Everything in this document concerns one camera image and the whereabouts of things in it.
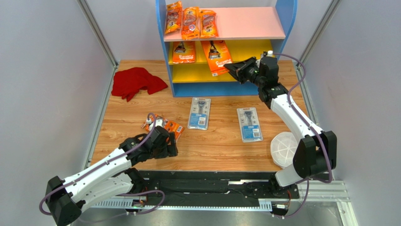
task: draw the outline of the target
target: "pink shelf board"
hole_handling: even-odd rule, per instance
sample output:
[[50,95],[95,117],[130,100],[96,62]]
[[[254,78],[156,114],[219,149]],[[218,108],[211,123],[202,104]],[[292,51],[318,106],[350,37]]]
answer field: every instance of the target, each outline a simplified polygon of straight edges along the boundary
[[[284,39],[275,7],[206,8],[216,12],[218,38],[197,40]],[[164,41],[182,41],[181,32],[164,36]]]

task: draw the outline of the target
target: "gray floor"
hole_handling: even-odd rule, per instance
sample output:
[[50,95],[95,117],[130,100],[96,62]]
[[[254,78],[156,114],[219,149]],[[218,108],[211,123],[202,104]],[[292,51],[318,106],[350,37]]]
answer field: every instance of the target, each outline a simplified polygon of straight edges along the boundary
[[[291,203],[291,211],[299,203]],[[109,218],[124,210],[91,208],[82,214],[84,220]],[[76,221],[75,226],[86,225]],[[342,226],[335,202],[308,202],[293,218],[280,220],[270,213],[248,211],[157,210],[141,216],[123,216],[96,226]]]

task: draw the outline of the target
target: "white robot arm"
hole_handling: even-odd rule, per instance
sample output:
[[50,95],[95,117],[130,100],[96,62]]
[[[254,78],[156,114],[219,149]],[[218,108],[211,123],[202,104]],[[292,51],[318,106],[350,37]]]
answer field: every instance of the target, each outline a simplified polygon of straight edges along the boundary
[[278,80],[279,66],[273,52],[261,59],[225,64],[230,75],[241,84],[250,81],[258,87],[259,98],[288,126],[298,141],[293,164],[275,174],[273,187],[280,190],[305,178],[336,167],[337,137],[314,124],[295,104],[288,90]]
[[[64,180],[57,176],[50,179],[40,210],[52,215],[58,226],[66,226],[100,201],[119,194],[142,192],[144,179],[131,168],[138,162],[177,155],[174,132],[156,126],[148,135],[126,139],[111,154],[78,174]],[[43,210],[44,202],[50,213]]]

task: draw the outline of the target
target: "wooden table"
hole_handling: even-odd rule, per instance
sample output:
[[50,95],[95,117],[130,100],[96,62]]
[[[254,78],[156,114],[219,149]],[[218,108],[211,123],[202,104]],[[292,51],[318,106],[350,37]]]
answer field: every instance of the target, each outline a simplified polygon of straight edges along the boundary
[[[291,61],[279,61],[280,82],[289,89],[297,82]],[[144,67],[162,78],[169,86],[164,61],[121,61],[119,71]],[[300,88],[292,96],[306,112]],[[137,164],[139,170],[226,170],[278,171],[270,155],[270,142],[279,133],[289,131],[284,122],[259,100],[258,96],[211,97],[208,130],[185,129],[177,142],[178,156],[152,159]],[[162,115],[187,126],[191,97],[173,98],[171,89],[148,95],[138,93],[131,101],[110,96],[103,124],[92,157],[92,164],[101,160],[128,137],[144,133],[140,126],[149,112]],[[237,108],[256,107],[264,140],[243,143]]]

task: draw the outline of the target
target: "cable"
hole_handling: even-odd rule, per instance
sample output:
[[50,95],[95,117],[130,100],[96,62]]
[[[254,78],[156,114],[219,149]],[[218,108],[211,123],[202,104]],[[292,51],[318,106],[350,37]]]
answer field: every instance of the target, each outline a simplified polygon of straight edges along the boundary
[[166,194],[164,194],[164,192],[162,190],[151,190],[151,191],[141,192],[141,193],[137,193],[137,194],[120,194],[119,196],[141,196],[141,195],[144,195],[144,194],[158,193],[158,192],[160,192],[161,195],[163,195],[163,197],[161,198],[161,201],[157,205],[155,205],[154,207],[152,207],[149,210],[136,213],[137,215],[138,214],[141,215],[141,214],[147,214],[147,213],[153,212],[157,208],[159,208],[163,204],[164,200],[166,199]]
[[[306,77],[306,67],[305,67],[305,65],[304,65],[300,60],[298,60],[297,58],[295,58],[295,57],[293,57],[293,56],[290,56],[290,55],[287,55],[287,54],[283,54],[283,53],[273,53],[273,54],[274,54],[274,55],[279,55],[279,56],[288,57],[288,58],[291,58],[291,59],[297,61],[297,62],[302,66],[302,69],[304,70],[304,75],[301,77],[301,79],[300,79],[293,87],[291,87],[291,88],[289,89],[289,91],[288,91],[287,99],[288,99],[288,103],[291,103],[291,92],[292,92],[297,86],[299,86],[299,85],[301,84],[302,81],[304,81],[304,79],[305,79],[305,77]],[[331,164],[330,164],[329,156],[327,155],[327,150],[326,150],[326,147],[324,146],[323,140],[321,139],[321,137],[319,136],[319,133],[315,130],[315,128],[313,128],[313,127],[309,124],[308,120],[306,120],[306,119],[302,116],[302,114],[295,108],[295,106],[294,106],[294,105],[291,105],[291,104],[290,104],[290,106],[291,106],[292,110],[294,110],[294,112],[298,115],[298,117],[305,123],[305,125],[307,125],[307,127],[308,127],[309,129],[311,129],[311,131],[316,135],[316,137],[317,137],[317,139],[318,139],[318,141],[319,141],[319,143],[320,143],[321,149],[322,149],[322,151],[323,151],[324,159],[326,160],[327,170],[328,170],[328,172],[329,172],[329,180],[322,180],[322,179],[320,179],[320,178],[316,178],[316,180],[319,180],[319,181],[321,181],[321,182],[323,182],[323,183],[327,183],[327,184],[328,184],[328,183],[331,183],[331,181],[333,180],[333,173],[331,172]]]
[[[148,120],[150,120],[149,116],[152,116],[152,117],[153,117],[153,123],[154,123],[154,125],[153,125],[152,129],[149,131],[148,135],[147,135],[138,145],[134,146],[131,150],[129,150],[129,151],[127,151],[127,152],[124,152],[124,153],[122,153],[122,154],[119,154],[119,155],[117,155],[117,156],[111,158],[111,159],[108,161],[109,163],[115,161],[116,159],[121,158],[122,156],[126,156],[126,155],[130,154],[131,152],[133,152],[133,151],[135,151],[136,149],[138,149],[139,147],[141,147],[141,146],[149,139],[150,135],[151,135],[151,134],[153,133],[153,131],[154,131],[154,128],[156,127],[156,116],[155,116],[153,113],[149,113],[148,116],[147,116],[147,119],[148,119]],[[90,171],[86,172],[85,174],[83,174],[82,176],[80,176],[78,179],[76,179],[76,180],[75,180],[75,183],[79,182],[80,180],[82,180],[83,178],[87,177],[88,175],[90,175],[91,173],[95,172],[96,170],[98,170],[99,168],[101,168],[102,166],[104,166],[104,165],[106,165],[106,164],[107,164],[106,162],[103,162],[102,164],[100,164],[100,165],[94,167],[93,169],[91,169]],[[71,185],[73,185],[73,184],[74,184],[74,181],[69,182],[69,183],[67,183],[67,184],[65,184],[65,185],[62,185],[62,186],[56,188],[55,190],[51,191],[50,193],[48,193],[48,194],[40,201],[40,203],[39,203],[39,210],[41,211],[41,213],[43,213],[43,214],[45,214],[45,215],[51,215],[50,212],[46,212],[46,211],[43,209],[43,203],[45,202],[45,200],[46,200],[47,198],[49,198],[51,195],[53,195],[54,193],[60,191],[61,189],[66,188],[66,187],[68,187],[68,186],[71,186]]]
[[114,219],[114,218],[118,218],[118,217],[122,217],[122,216],[128,216],[129,214],[130,215],[141,215],[141,214],[146,214],[146,213],[153,212],[163,204],[163,202],[164,202],[164,200],[166,198],[166,194],[164,194],[164,192],[161,191],[161,190],[151,190],[151,191],[141,192],[141,193],[137,193],[137,194],[120,194],[118,196],[141,196],[141,195],[144,195],[144,194],[151,194],[151,193],[161,193],[161,195],[163,197],[161,198],[161,201],[159,202],[159,204],[157,204],[156,206],[152,207],[149,210],[146,210],[146,211],[143,211],[143,212],[132,212],[132,213],[125,212],[125,213],[117,214],[115,216],[112,216],[112,217],[109,217],[109,218],[106,218],[106,219],[96,220],[96,221],[87,221],[87,220],[83,220],[81,218],[78,218],[78,220],[80,222],[85,223],[85,224],[96,224],[96,223],[104,222],[104,221],[111,220],[111,219]]
[[304,200],[302,201],[301,205],[299,206],[299,208],[298,208],[295,212],[291,213],[290,215],[281,216],[281,215],[272,214],[272,217],[278,217],[278,218],[280,218],[280,219],[285,219],[285,218],[294,217],[296,214],[298,214],[298,213],[301,211],[302,207],[305,205],[306,199],[308,198],[308,193],[309,193],[309,180],[306,181],[306,193],[305,193],[305,197],[304,197]]
[[291,192],[289,192],[289,190],[287,190],[288,193],[288,202],[284,203],[285,205],[288,205],[288,209],[289,209],[289,205],[291,204]]

